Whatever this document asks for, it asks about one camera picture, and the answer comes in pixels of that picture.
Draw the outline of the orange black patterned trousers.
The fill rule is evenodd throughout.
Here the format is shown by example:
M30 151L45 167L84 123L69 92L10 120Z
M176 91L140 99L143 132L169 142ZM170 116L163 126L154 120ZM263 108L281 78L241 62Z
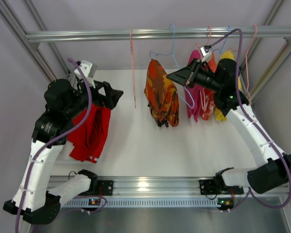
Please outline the orange black patterned trousers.
M159 63L152 59L148 65L145 97L151 116L158 127L176 127L179 124L179 100L177 88L167 79L167 73Z

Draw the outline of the pink hanger with red trousers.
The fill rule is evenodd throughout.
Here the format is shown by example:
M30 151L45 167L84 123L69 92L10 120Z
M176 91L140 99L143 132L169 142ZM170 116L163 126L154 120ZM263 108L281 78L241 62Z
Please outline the pink hanger with red trousers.
M134 97L134 108L136 109L136 85L135 85L135 59L134 59L134 41L132 35L132 28L129 30L130 35L130 51L131 51L131 70L132 70L132 83L133 83L133 97Z

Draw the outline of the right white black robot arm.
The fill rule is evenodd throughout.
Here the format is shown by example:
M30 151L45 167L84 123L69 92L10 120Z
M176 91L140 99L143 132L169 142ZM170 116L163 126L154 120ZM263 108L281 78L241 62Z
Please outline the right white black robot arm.
M248 186L263 194L289 181L291 154L286 154L266 133L239 90L236 73L238 67L232 59L222 59L215 71L199 59L167 75L167 78L184 86L199 85L214 92L215 107L235 127L255 161L255 168L227 168L218 173L223 187Z

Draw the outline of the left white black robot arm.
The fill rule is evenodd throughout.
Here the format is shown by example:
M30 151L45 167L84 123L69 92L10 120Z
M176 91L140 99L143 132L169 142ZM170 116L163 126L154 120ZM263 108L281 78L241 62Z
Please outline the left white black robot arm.
M93 86L81 83L79 89L65 79L51 82L44 94L46 110L34 126L31 154L21 185L3 209L32 225L46 225L76 196L96 195L98 176L88 170L79 171L53 189L48 189L49 179L67 136L73 131L72 120L87 111L91 103L112 110L123 94L108 82L95 81Z

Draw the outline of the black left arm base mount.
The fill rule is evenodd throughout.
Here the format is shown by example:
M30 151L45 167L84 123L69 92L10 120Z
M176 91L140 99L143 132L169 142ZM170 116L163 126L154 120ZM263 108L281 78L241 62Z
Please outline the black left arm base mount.
M113 181L112 180L97 180L90 184L90 188L86 191L86 195L94 196L112 196Z

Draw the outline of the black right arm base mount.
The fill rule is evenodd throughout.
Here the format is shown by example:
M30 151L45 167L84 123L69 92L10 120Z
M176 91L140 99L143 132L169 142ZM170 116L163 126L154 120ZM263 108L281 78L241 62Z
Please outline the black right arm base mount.
M224 192L221 183L217 179L199 180L201 195L218 195Z

